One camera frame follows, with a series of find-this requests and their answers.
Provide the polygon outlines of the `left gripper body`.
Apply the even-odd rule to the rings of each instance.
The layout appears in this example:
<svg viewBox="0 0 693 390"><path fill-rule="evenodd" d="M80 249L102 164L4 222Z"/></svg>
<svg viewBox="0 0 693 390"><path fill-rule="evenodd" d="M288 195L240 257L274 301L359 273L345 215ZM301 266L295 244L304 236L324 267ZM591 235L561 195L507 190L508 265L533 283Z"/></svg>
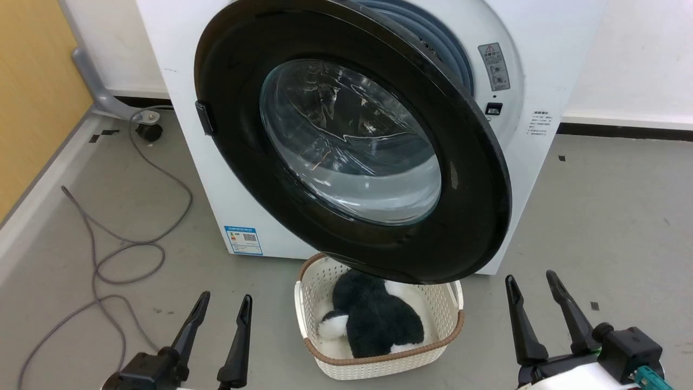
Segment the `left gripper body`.
<svg viewBox="0 0 693 390"><path fill-rule="evenodd" d="M180 353L163 348L156 355L137 353L107 378L102 389L178 389L188 376L189 368Z"/></svg>

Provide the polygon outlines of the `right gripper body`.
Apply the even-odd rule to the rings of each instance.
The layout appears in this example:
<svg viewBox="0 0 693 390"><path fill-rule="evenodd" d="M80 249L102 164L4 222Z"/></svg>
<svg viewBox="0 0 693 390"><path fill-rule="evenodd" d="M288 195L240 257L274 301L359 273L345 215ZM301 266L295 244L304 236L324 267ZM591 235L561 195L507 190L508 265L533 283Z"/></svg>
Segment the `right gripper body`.
<svg viewBox="0 0 693 390"><path fill-rule="evenodd" d="M519 389L663 389L663 347L637 327L615 330L607 322L592 332L597 352L549 357L520 365Z"/></svg>

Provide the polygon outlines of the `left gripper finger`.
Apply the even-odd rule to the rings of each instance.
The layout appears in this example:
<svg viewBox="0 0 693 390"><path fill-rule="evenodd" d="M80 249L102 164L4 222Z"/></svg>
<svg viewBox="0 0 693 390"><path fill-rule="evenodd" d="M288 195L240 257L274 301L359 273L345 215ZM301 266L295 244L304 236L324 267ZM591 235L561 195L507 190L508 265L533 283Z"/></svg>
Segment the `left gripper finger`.
<svg viewBox="0 0 693 390"><path fill-rule="evenodd" d="M243 388L249 373L253 299L246 294L236 317L236 333L225 364L218 370L219 388Z"/></svg>
<svg viewBox="0 0 693 390"><path fill-rule="evenodd" d="M188 364L198 328L205 320L210 298L210 291L203 291L200 294L172 343L172 348L178 354L181 365Z"/></svg>

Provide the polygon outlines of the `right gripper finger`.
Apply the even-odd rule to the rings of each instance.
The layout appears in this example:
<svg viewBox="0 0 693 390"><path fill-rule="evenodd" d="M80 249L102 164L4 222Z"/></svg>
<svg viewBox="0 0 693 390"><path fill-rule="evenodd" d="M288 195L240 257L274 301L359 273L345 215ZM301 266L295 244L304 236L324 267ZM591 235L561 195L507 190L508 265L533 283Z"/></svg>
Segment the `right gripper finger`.
<svg viewBox="0 0 693 390"><path fill-rule="evenodd" d="M561 308L564 316L571 338L570 350L572 353L587 354L598 351L601 348L601 343L592 337L593 327L585 314L567 291L556 272L547 270L545 273L553 299Z"/></svg>
<svg viewBox="0 0 693 390"><path fill-rule="evenodd" d="M505 277L505 286L517 363L522 366L530 366L547 360L547 349L535 335L534 328L524 308L524 298L517 279L508 275Z"/></svg>

